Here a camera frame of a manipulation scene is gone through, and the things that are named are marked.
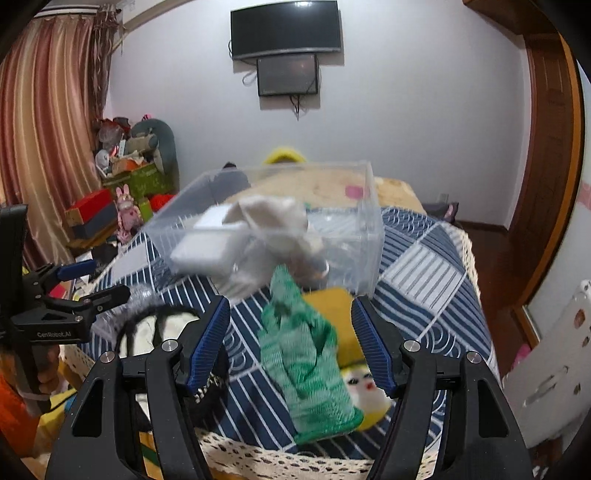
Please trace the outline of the green cardboard box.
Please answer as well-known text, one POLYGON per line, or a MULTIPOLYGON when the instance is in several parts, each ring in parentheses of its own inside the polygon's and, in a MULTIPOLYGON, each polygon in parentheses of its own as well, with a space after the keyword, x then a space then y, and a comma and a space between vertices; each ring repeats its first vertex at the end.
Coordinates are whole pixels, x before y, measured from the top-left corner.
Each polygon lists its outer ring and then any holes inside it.
POLYGON ((127 185, 134 199, 141 199, 156 194, 169 194, 175 189, 171 174, 161 173, 155 165, 149 163, 130 172, 106 178, 102 187, 111 191, 115 197, 115 189, 127 185))

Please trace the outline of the white cloth sock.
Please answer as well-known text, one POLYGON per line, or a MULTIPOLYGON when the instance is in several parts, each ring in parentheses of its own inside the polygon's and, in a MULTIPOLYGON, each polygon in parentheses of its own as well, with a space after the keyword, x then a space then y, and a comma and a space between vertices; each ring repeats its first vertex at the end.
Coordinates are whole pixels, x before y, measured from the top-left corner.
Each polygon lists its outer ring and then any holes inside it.
POLYGON ((296 198, 253 195, 235 203, 226 220, 249 225, 249 244, 228 279, 215 282, 218 291, 242 299, 270 283, 278 265, 298 285, 317 287, 325 282, 329 265, 322 258, 324 241, 308 220, 304 203, 296 198))

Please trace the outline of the green knitted glove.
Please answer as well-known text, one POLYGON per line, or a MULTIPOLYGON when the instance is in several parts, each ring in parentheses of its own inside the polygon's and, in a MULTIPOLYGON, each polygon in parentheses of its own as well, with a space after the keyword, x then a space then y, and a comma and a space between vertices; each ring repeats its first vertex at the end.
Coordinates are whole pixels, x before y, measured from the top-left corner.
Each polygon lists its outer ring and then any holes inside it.
POLYGON ((260 322, 260 363, 287 404, 294 442, 304 445, 356 430, 363 413, 342 380, 337 331, 304 301, 287 266, 273 271, 260 322))

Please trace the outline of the large black wall television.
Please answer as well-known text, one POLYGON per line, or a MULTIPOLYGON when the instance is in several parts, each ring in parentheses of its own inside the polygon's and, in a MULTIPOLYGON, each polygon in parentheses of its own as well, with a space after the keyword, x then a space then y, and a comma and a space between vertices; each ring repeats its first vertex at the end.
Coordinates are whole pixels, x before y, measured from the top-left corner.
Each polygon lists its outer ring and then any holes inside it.
POLYGON ((342 50, 335 1, 290 1, 230 12, 230 48, 235 60, 291 53, 342 50))

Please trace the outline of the brown wooden door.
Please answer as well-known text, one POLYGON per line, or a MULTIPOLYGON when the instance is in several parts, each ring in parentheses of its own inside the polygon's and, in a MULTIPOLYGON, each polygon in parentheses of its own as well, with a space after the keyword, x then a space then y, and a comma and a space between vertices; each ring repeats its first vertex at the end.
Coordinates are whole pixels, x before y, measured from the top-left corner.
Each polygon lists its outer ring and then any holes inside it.
POLYGON ((582 168, 584 105, 580 75, 562 36, 525 37, 531 79, 526 168, 510 227, 525 305, 544 280, 562 243, 582 168))

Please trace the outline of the yellow face plush toy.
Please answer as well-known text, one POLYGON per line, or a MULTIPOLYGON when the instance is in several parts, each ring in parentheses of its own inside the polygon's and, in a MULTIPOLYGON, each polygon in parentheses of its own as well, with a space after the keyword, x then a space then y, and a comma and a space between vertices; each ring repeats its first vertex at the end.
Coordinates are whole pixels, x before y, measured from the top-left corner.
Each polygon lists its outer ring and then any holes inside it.
POLYGON ((377 386, 366 363, 342 368, 341 375, 353 405, 363 413, 363 421, 356 430, 366 431, 376 426, 386 417, 393 400, 377 386))

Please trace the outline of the clear plastic storage box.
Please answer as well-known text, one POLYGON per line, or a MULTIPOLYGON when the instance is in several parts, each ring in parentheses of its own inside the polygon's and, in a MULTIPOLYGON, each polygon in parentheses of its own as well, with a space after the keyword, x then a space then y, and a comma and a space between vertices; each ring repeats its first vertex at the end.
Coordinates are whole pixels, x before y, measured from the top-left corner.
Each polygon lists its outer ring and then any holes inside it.
POLYGON ((304 289, 372 294, 384 244, 368 161, 209 171, 144 232, 170 273, 207 276, 231 299, 266 285, 278 265, 304 289))

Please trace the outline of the red and grey box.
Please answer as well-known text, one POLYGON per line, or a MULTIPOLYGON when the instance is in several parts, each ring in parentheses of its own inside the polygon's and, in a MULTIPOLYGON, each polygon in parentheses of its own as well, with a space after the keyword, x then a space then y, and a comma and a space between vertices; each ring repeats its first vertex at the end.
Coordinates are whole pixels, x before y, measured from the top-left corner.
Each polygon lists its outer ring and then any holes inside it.
POLYGON ((65 221, 75 239, 94 237, 117 218, 116 206, 111 191, 94 191, 75 202, 65 211, 65 221))

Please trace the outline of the yellow sponge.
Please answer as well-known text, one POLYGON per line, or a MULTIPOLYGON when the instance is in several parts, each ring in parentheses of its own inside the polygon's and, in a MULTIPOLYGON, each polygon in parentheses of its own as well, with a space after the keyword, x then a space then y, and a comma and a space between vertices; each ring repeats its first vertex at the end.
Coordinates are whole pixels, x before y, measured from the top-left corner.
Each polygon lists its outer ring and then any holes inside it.
POLYGON ((335 328, 338 337, 339 367, 345 368, 365 361, 363 350, 351 319, 353 296, 339 287, 304 293, 304 301, 318 311, 335 328))

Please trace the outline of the cream black-trimmed cloth bag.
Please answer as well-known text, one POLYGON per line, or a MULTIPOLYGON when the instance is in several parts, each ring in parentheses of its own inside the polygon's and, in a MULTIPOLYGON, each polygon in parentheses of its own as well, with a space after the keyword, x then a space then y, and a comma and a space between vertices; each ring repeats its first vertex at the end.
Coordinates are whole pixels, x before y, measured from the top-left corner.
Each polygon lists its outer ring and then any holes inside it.
MULTIPOLYGON (((201 314, 190 307, 158 305, 147 308, 126 320, 117 334, 114 350, 121 358, 150 353, 163 340, 177 339, 184 327, 198 321, 201 314)), ((228 353, 223 346, 204 387, 197 389, 194 402, 189 406, 191 416, 199 420, 204 410, 218 399, 228 380, 228 353)))

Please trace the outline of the blue white patterned cloth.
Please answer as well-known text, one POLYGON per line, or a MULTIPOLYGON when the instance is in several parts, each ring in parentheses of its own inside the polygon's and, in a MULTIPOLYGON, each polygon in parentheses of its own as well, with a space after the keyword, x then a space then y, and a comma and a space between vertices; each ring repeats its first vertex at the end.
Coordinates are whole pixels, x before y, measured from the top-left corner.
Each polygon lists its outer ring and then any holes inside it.
MULTIPOLYGON (((498 369, 494 344, 477 291, 464 266, 471 244, 460 230, 410 210, 383 209, 385 241, 380 278, 372 299, 378 313, 397 325, 407 339, 431 351, 455 358, 478 352, 492 371, 498 369)), ((167 304, 186 305, 204 312, 217 289, 202 276, 175 277, 157 249, 143 234, 131 246, 128 275, 117 277, 109 265, 94 289, 113 284, 145 284, 167 304)), ((224 393, 204 420, 204 429, 267 450, 312 456, 369 460, 376 457, 393 415, 387 413, 365 432, 322 440, 303 447, 294 443, 294 424, 287 403, 259 364, 256 334, 260 314, 270 300, 267 288, 239 301, 231 309, 224 339, 229 356, 229 379, 224 393)))

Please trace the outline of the grey-green plush pillow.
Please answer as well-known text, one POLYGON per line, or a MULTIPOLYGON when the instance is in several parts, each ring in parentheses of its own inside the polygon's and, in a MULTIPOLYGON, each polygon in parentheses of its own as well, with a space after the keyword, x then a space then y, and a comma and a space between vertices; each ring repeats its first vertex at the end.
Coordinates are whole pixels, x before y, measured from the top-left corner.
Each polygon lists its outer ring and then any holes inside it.
POLYGON ((131 152, 147 153, 164 175, 176 165, 176 145, 171 128, 162 120, 149 118, 137 122, 130 130, 131 152))

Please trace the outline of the small black wall monitor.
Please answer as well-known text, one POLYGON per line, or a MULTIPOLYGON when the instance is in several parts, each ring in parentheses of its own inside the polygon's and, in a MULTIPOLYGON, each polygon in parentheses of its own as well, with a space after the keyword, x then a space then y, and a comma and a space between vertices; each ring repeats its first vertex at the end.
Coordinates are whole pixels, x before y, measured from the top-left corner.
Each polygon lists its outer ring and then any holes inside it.
POLYGON ((256 60, 259 97, 318 94, 317 55, 288 54, 256 60))

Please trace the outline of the clear plastic bag grey item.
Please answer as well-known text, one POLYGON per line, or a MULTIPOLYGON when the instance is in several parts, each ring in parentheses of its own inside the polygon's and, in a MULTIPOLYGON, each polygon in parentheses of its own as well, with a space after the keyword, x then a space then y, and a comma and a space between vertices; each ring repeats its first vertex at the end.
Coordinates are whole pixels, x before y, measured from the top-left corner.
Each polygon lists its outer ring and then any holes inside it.
POLYGON ((146 284, 129 288, 130 296, 126 303, 97 315, 91 332, 104 340, 114 343, 119 331, 131 319, 162 305, 162 299, 146 284))

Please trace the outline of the beige patterned blanket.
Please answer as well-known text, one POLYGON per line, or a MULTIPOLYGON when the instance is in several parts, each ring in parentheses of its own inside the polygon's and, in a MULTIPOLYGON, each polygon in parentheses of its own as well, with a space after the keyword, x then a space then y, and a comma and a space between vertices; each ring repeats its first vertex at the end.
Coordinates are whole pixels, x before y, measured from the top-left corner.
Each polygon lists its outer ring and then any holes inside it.
POLYGON ((224 204, 253 196, 292 197, 311 208, 356 207, 360 200, 372 199, 370 187, 374 187, 381 207, 399 207, 416 213, 426 211, 412 187, 398 179, 367 177, 365 169, 354 171, 345 168, 283 169, 252 186, 230 195, 224 204))

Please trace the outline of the pink rabbit plush toy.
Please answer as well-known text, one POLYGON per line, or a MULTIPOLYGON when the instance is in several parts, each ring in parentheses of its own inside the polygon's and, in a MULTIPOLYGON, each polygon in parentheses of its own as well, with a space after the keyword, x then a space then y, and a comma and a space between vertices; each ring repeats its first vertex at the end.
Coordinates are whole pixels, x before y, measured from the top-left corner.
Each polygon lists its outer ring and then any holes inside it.
POLYGON ((143 219, 127 184, 117 187, 115 193, 118 225, 116 237, 120 244, 126 244, 140 229, 143 219))

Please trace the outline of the striped brown curtain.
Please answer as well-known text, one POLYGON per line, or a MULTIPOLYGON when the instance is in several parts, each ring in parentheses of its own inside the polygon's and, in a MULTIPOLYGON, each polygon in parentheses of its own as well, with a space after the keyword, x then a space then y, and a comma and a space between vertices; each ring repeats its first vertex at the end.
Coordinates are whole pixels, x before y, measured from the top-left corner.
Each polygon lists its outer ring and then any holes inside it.
POLYGON ((1 63, 1 199, 28 207, 23 261, 68 263, 66 211, 101 187, 94 127, 116 11, 32 19, 1 63))

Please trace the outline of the white lace table cover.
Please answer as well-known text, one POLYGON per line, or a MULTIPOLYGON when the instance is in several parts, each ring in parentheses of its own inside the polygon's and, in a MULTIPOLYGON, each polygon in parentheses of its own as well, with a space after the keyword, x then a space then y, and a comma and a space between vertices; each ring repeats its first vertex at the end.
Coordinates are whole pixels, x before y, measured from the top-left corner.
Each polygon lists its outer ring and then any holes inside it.
MULTIPOLYGON (((61 367, 68 381, 78 389, 92 369, 94 360, 75 345, 61 346, 61 367)), ((148 477, 163 479, 151 433, 140 433, 143 462, 148 477)), ((197 438, 214 479, 367 479, 372 460, 315 458, 247 446, 197 428, 197 438)), ((435 473, 438 451, 428 449, 422 457, 416 479, 429 479, 435 473)))

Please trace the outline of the yellow foam tube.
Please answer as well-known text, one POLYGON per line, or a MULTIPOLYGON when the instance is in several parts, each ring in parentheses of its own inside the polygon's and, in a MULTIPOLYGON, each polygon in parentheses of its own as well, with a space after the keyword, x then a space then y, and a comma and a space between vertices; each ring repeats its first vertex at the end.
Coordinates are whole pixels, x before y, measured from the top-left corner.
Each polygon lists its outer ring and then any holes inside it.
POLYGON ((307 162, 304 155, 290 147, 277 147, 263 161, 266 165, 300 164, 307 162))

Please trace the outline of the white foam block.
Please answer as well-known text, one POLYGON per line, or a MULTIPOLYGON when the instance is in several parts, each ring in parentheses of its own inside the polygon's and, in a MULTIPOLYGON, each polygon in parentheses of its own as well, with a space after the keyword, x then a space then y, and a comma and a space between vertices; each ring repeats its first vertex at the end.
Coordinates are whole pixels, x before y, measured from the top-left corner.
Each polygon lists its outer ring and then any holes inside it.
POLYGON ((249 243, 249 225, 228 221, 233 204, 209 207, 172 249, 172 269, 183 274, 228 276, 249 243))

